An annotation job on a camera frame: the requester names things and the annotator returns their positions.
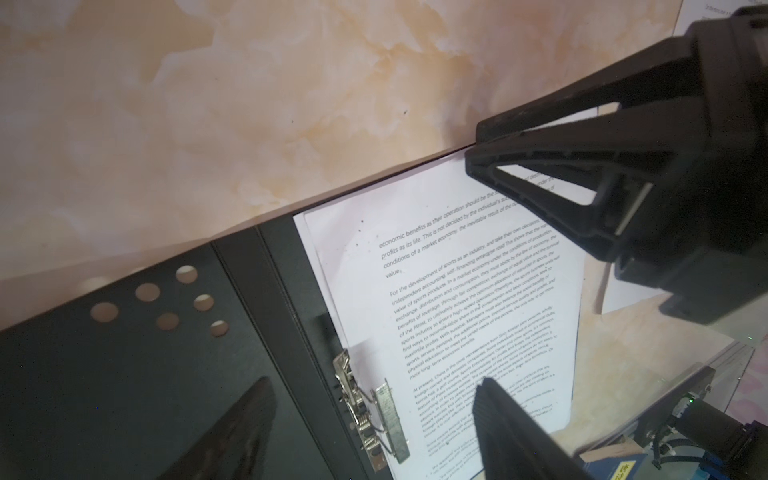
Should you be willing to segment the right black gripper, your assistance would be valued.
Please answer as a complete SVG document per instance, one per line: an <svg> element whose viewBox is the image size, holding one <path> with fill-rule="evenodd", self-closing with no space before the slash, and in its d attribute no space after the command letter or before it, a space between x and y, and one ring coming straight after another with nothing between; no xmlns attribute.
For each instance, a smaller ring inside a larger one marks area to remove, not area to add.
<svg viewBox="0 0 768 480"><path fill-rule="evenodd" d="M767 293L767 8L693 23L476 127L467 174L714 323Z"/></svg>

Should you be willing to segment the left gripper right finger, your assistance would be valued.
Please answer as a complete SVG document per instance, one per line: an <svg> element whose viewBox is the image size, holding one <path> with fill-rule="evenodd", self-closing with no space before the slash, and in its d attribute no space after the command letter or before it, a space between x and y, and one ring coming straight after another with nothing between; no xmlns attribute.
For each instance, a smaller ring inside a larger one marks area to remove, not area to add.
<svg viewBox="0 0 768 480"><path fill-rule="evenodd" d="M477 386L472 413L487 479L590 479L495 380Z"/></svg>

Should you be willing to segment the white black file folder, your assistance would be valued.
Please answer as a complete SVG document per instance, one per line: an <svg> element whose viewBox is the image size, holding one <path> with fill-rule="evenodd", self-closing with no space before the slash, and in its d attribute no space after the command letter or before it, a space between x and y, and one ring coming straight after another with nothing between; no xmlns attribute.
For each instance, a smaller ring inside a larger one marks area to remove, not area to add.
<svg viewBox="0 0 768 480"><path fill-rule="evenodd" d="M291 211L4 330L5 479L162 479L261 377L260 479L375 472L340 402L336 336Z"/></svg>

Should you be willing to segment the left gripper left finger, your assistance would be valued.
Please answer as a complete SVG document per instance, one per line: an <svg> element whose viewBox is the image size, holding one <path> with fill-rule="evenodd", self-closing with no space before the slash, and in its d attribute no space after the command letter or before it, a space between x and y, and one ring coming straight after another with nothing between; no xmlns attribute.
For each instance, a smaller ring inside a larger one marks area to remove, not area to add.
<svg viewBox="0 0 768 480"><path fill-rule="evenodd" d="M276 410L272 382L261 377L160 477L260 479Z"/></svg>

